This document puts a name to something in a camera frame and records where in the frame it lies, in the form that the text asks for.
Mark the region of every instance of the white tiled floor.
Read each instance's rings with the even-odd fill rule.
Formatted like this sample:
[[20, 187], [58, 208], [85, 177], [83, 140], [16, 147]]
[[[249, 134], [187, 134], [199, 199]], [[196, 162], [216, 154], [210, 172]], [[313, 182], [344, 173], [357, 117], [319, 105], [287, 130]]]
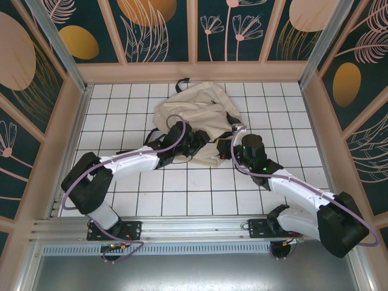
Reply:
[[[251, 132], [262, 136], [270, 159], [296, 177], [328, 188], [297, 83], [217, 84], [226, 90]], [[175, 84], [95, 85], [75, 162], [91, 151], [109, 156], [141, 147], [155, 127], [155, 107], [174, 94]], [[113, 183], [105, 200], [120, 216], [266, 214], [287, 202], [281, 195], [259, 189], [250, 177], [233, 169], [231, 161], [218, 168], [190, 162], [137, 173]], [[60, 215], [81, 216], [77, 210], [63, 210]]]

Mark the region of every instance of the flower illustration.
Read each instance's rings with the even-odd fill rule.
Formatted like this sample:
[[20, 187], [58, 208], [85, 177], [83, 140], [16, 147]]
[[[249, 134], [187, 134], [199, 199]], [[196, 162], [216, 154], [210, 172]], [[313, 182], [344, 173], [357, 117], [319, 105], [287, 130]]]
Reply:
[[260, 16], [246, 16], [241, 22], [241, 15], [233, 17], [233, 29], [237, 40], [236, 61], [238, 61], [238, 48], [240, 41], [256, 39], [263, 36], [263, 30], [260, 29]]
[[209, 57], [210, 61], [213, 61], [212, 58], [212, 52], [210, 51], [210, 44], [209, 44], [209, 35], [212, 33], [219, 33], [224, 31], [224, 26], [222, 25], [222, 22], [218, 16], [210, 16], [209, 19], [207, 19], [206, 16], [201, 17], [201, 24], [202, 28], [205, 31], [206, 39], [207, 39], [207, 49], [209, 51]]
[[15, 143], [17, 131], [17, 126], [12, 122], [10, 122], [9, 129], [7, 129], [5, 122], [0, 121], [0, 156], [5, 158], [12, 156], [12, 147]]
[[267, 0], [226, 0], [226, 4], [229, 6], [228, 14], [226, 16], [226, 32], [225, 32], [225, 62], [228, 61], [228, 32], [229, 32], [229, 19], [230, 11], [232, 8], [239, 6], [254, 6], [266, 3]]

